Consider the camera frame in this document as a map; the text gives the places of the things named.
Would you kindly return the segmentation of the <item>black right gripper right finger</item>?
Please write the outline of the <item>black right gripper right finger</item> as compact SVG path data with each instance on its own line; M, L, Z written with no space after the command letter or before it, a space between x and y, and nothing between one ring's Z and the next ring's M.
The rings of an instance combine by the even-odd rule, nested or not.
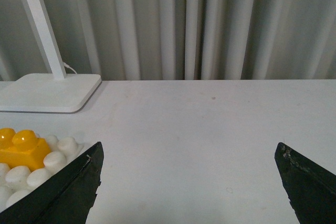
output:
M335 223L335 174L280 142L275 162L300 223Z

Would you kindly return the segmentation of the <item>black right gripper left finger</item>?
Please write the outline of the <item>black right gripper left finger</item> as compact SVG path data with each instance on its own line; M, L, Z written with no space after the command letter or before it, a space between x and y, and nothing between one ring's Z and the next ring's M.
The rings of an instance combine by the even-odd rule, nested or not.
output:
M103 147L97 142L1 212L1 223L85 223L101 184L102 165Z

